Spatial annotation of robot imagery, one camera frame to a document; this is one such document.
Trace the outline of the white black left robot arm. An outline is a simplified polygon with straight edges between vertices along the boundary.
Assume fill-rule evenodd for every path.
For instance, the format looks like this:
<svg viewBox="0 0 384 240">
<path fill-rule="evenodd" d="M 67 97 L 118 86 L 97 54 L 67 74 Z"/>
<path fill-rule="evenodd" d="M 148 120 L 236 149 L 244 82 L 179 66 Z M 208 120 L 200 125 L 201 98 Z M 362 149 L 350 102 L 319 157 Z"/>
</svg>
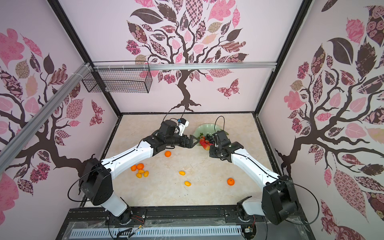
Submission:
<svg viewBox="0 0 384 240">
<path fill-rule="evenodd" d="M 151 158 L 170 148 L 181 147 L 192 149 L 199 143 L 199 138 L 185 135 L 189 125 L 185 119 L 178 122 L 165 120 L 158 130 L 143 138 L 136 146 L 108 159 L 92 158 L 87 163 L 79 189 L 94 206 L 101 206 L 122 224 L 131 221 L 131 207 L 113 189 L 113 180 L 141 161 Z"/>
</svg>

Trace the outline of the dark grape bunch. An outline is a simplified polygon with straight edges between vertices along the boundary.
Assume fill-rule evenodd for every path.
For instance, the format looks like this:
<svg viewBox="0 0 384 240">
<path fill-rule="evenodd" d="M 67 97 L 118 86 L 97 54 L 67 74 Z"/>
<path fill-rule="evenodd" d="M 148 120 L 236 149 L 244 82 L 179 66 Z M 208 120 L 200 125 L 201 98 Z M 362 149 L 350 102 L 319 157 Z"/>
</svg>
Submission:
<svg viewBox="0 0 384 240">
<path fill-rule="evenodd" d="M 206 134 L 205 139 L 206 139 L 206 141 L 209 141 L 209 143 L 211 143 L 211 144 L 213 144 L 215 142 L 213 134 Z"/>
</svg>

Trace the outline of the green scalloped fruit bowl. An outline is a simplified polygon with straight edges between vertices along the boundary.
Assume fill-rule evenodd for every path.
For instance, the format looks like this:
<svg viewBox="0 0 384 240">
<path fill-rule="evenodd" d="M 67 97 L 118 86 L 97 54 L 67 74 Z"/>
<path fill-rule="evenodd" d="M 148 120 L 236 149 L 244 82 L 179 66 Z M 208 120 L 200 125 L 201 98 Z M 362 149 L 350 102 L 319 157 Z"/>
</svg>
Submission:
<svg viewBox="0 0 384 240">
<path fill-rule="evenodd" d="M 195 137 L 199 137 L 199 145 L 200 145 L 200 139 L 205 139 L 206 134 L 214 134 L 217 131 L 221 131 L 221 130 L 222 129 L 219 128 L 217 125 L 214 125 L 214 124 L 203 124 L 203 125 L 197 127 L 197 129 L 195 130 L 193 135 Z"/>
</svg>

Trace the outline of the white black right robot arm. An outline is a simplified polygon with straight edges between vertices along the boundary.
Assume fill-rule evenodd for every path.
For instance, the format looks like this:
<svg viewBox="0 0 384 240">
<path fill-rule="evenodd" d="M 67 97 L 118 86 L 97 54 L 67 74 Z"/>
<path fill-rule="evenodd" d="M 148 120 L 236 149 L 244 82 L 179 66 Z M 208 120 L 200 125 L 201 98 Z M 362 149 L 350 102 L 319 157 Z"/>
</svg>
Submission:
<svg viewBox="0 0 384 240">
<path fill-rule="evenodd" d="M 299 209 L 299 200 L 292 179 L 269 170 L 253 158 L 238 142 L 231 142 L 225 131 L 213 134 L 214 145 L 210 157 L 228 161 L 242 169 L 263 191 L 261 197 L 247 197 L 240 201 L 240 212 L 250 216 L 263 216 L 278 225 Z"/>
</svg>

